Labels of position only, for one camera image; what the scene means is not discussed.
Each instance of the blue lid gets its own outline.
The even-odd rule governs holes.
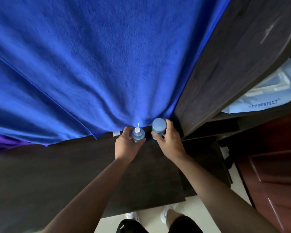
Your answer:
[[[164,131],[166,129],[166,125],[166,121],[161,118],[155,119],[152,123],[153,128],[158,132]]]

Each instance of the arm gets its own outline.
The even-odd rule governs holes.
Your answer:
[[[43,230],[43,233],[93,233],[112,192],[145,139],[135,143],[133,127],[125,127],[115,143],[115,160],[85,187]]]
[[[166,120],[165,139],[152,132],[167,158],[183,172],[222,233],[279,232],[247,202],[186,154],[179,133]]]

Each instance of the blue towel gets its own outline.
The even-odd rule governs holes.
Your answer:
[[[0,134],[39,144],[171,116],[230,0],[0,0]]]

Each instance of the black shorts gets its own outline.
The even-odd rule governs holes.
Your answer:
[[[198,225],[188,216],[180,216],[171,224],[168,233],[194,232],[203,233]],[[124,219],[120,222],[116,233],[148,233],[147,230],[137,221]]]

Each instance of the white pump nozzle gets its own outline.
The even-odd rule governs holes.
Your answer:
[[[138,122],[138,127],[135,128],[135,133],[139,133],[141,131],[139,125],[140,125],[140,122]]]

